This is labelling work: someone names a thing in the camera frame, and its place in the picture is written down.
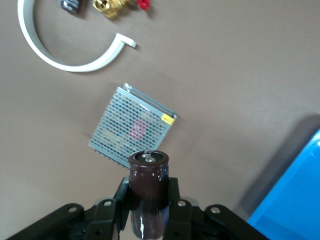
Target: yellow label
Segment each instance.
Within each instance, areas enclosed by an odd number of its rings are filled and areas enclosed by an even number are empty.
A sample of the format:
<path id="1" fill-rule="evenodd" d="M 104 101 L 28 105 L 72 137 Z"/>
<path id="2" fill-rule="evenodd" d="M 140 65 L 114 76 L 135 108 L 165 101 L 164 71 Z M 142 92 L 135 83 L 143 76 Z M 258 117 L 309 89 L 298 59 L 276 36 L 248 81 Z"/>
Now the yellow label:
<path id="1" fill-rule="evenodd" d="M 172 124 L 174 124 L 174 122 L 175 122 L 175 120 L 174 120 L 172 117 L 168 116 L 168 115 L 165 114 L 165 113 L 162 115 L 161 120 L 164 121 L 164 122 L 166 122 L 166 123 L 169 124 L 169 125 L 172 125 Z"/>

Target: black object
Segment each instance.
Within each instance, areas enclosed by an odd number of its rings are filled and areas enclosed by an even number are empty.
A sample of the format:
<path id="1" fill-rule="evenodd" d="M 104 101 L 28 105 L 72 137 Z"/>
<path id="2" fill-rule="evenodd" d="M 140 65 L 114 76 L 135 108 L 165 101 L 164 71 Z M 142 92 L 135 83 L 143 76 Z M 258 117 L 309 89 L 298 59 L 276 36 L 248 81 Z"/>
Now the black object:
<path id="1" fill-rule="evenodd" d="M 131 206 L 129 178 L 123 178 L 113 198 L 90 209 L 70 203 L 50 213 L 8 240 L 117 240 Z M 168 183 L 169 220 L 164 240 L 267 240 L 222 205 L 202 211 L 180 198 L 178 179 Z"/>
<path id="2" fill-rule="evenodd" d="M 83 0 L 60 0 L 59 5 L 72 14 L 79 14 Z"/>

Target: red cap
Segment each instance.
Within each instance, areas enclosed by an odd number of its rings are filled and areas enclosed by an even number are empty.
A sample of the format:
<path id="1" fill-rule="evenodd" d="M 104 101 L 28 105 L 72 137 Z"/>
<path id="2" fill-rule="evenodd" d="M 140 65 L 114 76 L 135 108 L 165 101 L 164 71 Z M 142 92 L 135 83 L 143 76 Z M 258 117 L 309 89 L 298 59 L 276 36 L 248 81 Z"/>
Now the red cap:
<path id="1" fill-rule="evenodd" d="M 142 10 L 147 10 L 150 7 L 150 0 L 137 0 Z"/>

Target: perforated metal mesh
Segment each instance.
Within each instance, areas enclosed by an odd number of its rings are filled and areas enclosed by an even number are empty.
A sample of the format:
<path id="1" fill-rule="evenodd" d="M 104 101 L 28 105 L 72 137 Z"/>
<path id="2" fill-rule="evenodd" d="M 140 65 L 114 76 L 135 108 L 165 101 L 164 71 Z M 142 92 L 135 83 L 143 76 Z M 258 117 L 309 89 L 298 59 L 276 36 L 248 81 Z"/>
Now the perforated metal mesh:
<path id="1" fill-rule="evenodd" d="M 118 87 L 89 145 L 98 153 L 128 168 L 128 158 L 143 150 L 156 150 L 170 124 L 164 113 Z"/>

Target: blue plastic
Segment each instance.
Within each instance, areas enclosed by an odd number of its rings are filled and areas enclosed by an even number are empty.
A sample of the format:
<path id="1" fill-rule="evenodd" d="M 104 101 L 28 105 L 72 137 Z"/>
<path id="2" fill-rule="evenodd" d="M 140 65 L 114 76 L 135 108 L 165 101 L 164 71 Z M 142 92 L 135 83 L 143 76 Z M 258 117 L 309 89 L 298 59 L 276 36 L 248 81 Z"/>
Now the blue plastic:
<path id="1" fill-rule="evenodd" d="M 320 130 L 248 223 L 271 240 L 320 240 Z"/>

